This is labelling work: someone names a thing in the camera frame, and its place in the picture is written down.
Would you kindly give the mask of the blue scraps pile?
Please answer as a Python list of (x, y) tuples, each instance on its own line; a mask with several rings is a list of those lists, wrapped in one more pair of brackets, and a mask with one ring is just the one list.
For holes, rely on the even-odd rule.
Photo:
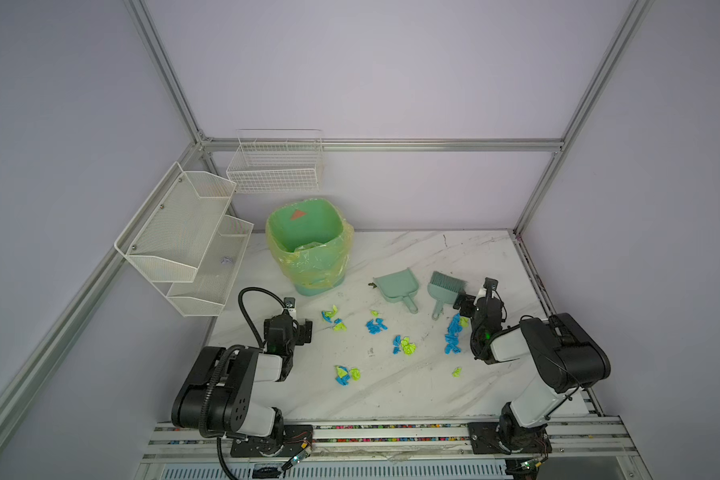
[(446, 355), (458, 354), (461, 352), (461, 348), (459, 346), (460, 334), (464, 331), (464, 328), (467, 325), (468, 320), (462, 317), (460, 314), (455, 314), (452, 317), (448, 325), (446, 334), (444, 335), (446, 342), (444, 352)]

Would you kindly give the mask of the green hand brush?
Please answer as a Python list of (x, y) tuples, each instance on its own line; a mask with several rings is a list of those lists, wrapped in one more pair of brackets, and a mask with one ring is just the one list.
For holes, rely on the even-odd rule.
[(466, 282), (439, 271), (433, 271), (429, 284), (428, 294), (435, 300), (431, 318), (438, 320), (446, 305), (453, 305), (459, 294), (464, 290)]

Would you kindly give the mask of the green plastic dustpan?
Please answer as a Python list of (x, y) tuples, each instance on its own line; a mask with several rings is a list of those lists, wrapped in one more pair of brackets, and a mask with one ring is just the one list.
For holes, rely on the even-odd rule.
[(410, 268), (381, 277), (374, 277), (373, 283), (387, 302), (402, 302), (410, 313), (417, 314), (419, 312), (414, 301), (419, 289), (419, 283)]

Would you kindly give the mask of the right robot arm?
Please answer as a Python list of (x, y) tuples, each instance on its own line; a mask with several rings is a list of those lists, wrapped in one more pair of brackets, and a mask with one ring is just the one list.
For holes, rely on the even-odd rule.
[(457, 291), (453, 307), (470, 321), (473, 358), (487, 365), (530, 359), (534, 375), (525, 389), (507, 402), (494, 424), (493, 451), (529, 452), (546, 445), (544, 431), (551, 414), (580, 390), (611, 374), (604, 350), (568, 313), (542, 319), (523, 316), (504, 325), (505, 307), (498, 281), (487, 277), (476, 295)]

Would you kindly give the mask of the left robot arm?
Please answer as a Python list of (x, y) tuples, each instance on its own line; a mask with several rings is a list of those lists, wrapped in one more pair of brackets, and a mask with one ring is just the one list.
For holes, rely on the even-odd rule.
[(296, 348), (311, 342), (313, 323), (297, 320), (293, 297), (246, 287), (238, 294), (238, 306), (249, 326), (253, 323), (243, 297), (251, 292), (273, 298), (281, 312), (265, 320), (262, 331), (252, 330), (255, 346), (204, 347), (172, 404), (171, 422), (206, 439), (252, 441), (273, 451), (286, 442), (286, 425), (278, 408), (252, 400), (254, 385), (287, 379)]

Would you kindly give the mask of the blue green scraps far left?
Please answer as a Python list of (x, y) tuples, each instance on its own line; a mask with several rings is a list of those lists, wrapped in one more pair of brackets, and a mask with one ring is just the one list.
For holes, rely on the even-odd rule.
[(323, 310), (321, 317), (324, 321), (332, 325), (334, 331), (346, 331), (347, 327), (343, 320), (338, 316), (339, 310), (336, 305), (333, 305), (330, 310)]

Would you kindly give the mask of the blue green scraps middle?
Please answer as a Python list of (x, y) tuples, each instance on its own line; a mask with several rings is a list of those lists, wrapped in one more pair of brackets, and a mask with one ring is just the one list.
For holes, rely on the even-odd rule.
[(409, 337), (397, 335), (393, 340), (393, 353), (411, 356), (416, 352), (417, 345)]

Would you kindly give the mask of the lower white mesh shelf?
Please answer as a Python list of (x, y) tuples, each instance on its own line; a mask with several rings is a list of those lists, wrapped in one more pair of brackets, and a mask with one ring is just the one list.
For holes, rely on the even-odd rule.
[(192, 283), (174, 283), (167, 299), (183, 317), (215, 317), (225, 309), (253, 224), (225, 215)]

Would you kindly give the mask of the white mesh shelf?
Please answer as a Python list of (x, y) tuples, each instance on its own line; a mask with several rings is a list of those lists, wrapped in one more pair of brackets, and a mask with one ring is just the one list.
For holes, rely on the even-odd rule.
[(114, 243), (151, 283), (191, 283), (231, 203), (236, 184), (175, 163)]
[(183, 317), (215, 317), (225, 309), (253, 224), (225, 215), (192, 283), (174, 283), (167, 299)]

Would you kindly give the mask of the upper white mesh shelf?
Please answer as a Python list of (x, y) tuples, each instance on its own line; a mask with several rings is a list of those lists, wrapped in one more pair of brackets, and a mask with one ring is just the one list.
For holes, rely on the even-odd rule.
[(175, 163), (114, 243), (151, 283), (191, 283), (231, 203), (236, 184)]

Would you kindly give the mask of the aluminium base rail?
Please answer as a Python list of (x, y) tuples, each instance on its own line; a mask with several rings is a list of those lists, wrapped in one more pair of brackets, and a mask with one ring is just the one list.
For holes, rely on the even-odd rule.
[(219, 447), (190, 429), (158, 425), (138, 479), (648, 479), (617, 417), (552, 420), (527, 450), (500, 449), (477, 419), (316, 422), (274, 457)]

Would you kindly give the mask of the aluminium frame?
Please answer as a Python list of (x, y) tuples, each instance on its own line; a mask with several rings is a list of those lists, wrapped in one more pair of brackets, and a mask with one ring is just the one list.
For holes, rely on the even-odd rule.
[[(629, 4), (603, 59), (597, 67), (596, 73), (576, 107), (570, 124), (566, 127), (564, 135), (559, 139), (329, 138), (323, 142), (322, 147), (328, 152), (550, 152), (553, 158), (545, 167), (544, 173), (534, 188), (528, 204), (524, 207), (517, 225), (511, 230), (512, 236), (518, 236), (530, 223), (554, 176), (562, 166), (581, 128), (611, 79), (616, 65), (622, 59), (627, 45), (639, 30), (651, 6), (652, 4), (649, 1), (633, 1)], [(196, 120), (189, 111), (189, 104), (179, 85), (175, 70), (170, 64), (168, 54), (159, 37), (147, 4), (143, 1), (128, 1), (125, 4), (125, 9), (134, 23), (136, 32), (157, 70), (161, 82), (168, 91), (173, 104), (178, 108), (179, 116), (192, 138), (181, 154), (178, 163), (169, 168), (168, 172), (145, 200), (145, 203), (139, 208), (134, 219), (126, 227), (124, 234), (130, 236), (136, 227), (145, 224), (144, 217), (156, 206), (159, 193), (172, 185), (172, 182), (179, 177), (185, 165), (196, 159), (202, 159), (205, 162), (207, 171), (212, 172), (215, 168), (210, 158), (211, 152), (230, 151), (235, 149), (238, 143), (230, 139), (202, 137)], [(118, 247), (112, 247), (107, 252), (47, 335), (41, 340), (14, 379), (0, 395), (0, 453), (26, 418), (40, 391), (53, 377), (68, 356), (69, 351), (78, 341), (89, 323), (94, 307), (115, 279), (125, 260), (125, 256)]]

